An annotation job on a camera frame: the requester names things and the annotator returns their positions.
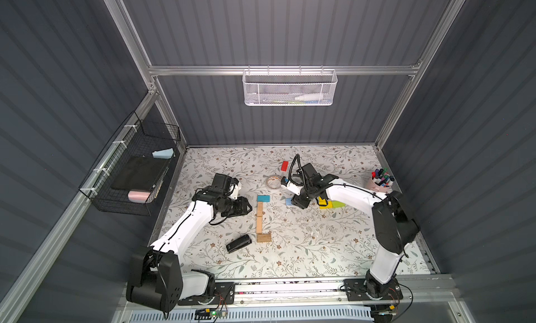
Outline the yellow block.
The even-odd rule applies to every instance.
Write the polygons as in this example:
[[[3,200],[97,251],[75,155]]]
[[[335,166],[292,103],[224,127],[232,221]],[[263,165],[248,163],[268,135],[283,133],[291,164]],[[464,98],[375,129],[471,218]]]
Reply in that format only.
[[[325,199],[322,199],[321,197],[318,197],[316,199],[316,201],[317,201],[318,206],[321,209],[332,209],[333,208],[332,201],[330,201],[330,200],[325,200]]]

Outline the dark wooden block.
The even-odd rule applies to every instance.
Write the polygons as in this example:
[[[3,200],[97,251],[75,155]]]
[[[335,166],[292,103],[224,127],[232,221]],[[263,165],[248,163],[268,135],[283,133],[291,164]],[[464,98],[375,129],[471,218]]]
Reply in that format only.
[[[258,233],[256,235],[256,240],[258,243],[268,243],[272,241],[271,233]]]

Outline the light wooden block slanted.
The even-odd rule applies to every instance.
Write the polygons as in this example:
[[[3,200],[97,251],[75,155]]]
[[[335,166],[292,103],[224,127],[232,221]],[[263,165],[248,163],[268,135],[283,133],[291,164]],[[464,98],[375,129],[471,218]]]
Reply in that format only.
[[[256,233],[262,234],[262,216],[256,217]]]

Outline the teal block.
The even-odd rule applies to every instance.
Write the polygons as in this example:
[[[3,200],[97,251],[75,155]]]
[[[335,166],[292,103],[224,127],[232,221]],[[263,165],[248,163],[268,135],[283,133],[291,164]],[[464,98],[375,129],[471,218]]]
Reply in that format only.
[[[271,200],[271,197],[269,195],[261,195],[257,197],[257,201],[259,203],[269,203]]]

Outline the lime green block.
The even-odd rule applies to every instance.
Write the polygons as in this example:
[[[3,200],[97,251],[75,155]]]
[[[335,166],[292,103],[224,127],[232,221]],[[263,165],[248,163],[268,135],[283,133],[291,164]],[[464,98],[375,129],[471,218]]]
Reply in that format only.
[[[336,208],[342,208],[342,207],[345,207],[346,205],[344,203],[341,203],[339,201],[332,201],[332,207],[334,209]]]

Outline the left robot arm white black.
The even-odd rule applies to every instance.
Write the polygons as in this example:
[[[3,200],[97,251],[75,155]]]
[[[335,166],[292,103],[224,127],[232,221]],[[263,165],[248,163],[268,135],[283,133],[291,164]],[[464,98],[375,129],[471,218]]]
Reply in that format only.
[[[218,215],[244,216],[253,210],[240,196],[237,178],[215,174],[212,183],[197,189],[181,218],[155,242],[138,249],[130,262],[126,300],[164,314],[186,299],[208,302],[216,296],[215,276],[199,269],[183,272],[181,259],[206,225]]]

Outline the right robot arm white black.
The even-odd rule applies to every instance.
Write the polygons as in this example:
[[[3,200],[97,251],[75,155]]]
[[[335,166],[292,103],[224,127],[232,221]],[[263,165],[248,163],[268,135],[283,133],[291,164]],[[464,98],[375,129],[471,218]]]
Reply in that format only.
[[[307,163],[281,186],[293,193],[291,203],[301,209],[311,200],[334,200],[366,212],[374,224],[379,243],[371,268],[367,271],[362,289],[372,300],[383,299],[396,287],[396,269],[406,247],[414,242],[420,226],[408,210],[405,197],[398,191],[380,193],[345,182],[335,175],[322,176]]]

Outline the light wooden block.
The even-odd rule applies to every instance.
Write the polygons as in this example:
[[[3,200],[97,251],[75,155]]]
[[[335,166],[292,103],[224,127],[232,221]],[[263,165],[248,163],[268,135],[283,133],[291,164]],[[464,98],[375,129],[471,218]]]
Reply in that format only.
[[[257,206],[257,217],[262,217],[263,214],[264,214],[264,203],[263,202],[258,202],[258,206]]]

